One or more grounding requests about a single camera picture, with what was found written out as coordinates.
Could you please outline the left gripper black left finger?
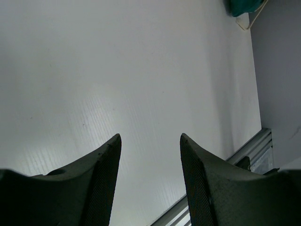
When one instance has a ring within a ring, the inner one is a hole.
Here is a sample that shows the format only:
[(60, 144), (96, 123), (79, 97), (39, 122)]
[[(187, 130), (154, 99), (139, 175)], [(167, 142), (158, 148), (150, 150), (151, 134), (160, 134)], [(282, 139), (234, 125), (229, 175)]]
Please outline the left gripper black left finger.
[(110, 223), (121, 136), (46, 175), (0, 171), (3, 226), (107, 226)]

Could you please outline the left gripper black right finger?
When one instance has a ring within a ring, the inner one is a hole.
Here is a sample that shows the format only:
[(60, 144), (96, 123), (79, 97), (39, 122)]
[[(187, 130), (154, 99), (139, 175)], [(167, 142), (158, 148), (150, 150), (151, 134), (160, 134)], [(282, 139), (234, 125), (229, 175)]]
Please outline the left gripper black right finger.
[(267, 176), (233, 171), (186, 134), (181, 135), (180, 152), (192, 225), (300, 225), (299, 170)]

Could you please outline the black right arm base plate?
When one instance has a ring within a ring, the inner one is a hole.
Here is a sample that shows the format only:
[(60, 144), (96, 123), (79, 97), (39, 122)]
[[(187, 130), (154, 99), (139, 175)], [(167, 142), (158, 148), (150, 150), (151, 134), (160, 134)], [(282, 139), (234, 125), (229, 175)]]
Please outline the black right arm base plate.
[(237, 167), (247, 171), (251, 171), (250, 158), (248, 156), (243, 157), (237, 164)]

